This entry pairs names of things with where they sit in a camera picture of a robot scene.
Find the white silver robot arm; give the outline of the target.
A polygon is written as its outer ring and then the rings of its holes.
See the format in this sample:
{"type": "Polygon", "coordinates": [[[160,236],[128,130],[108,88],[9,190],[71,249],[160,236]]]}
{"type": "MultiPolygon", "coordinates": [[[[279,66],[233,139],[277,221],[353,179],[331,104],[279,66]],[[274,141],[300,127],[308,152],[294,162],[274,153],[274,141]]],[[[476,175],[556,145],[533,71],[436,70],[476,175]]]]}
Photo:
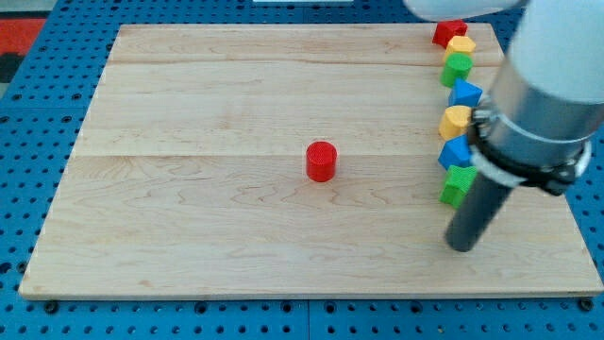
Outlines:
{"type": "Polygon", "coordinates": [[[441,22],[521,8],[495,81],[475,109],[473,163],[504,188],[559,195],[585,171],[603,121],[602,0],[405,0],[441,22]]]}

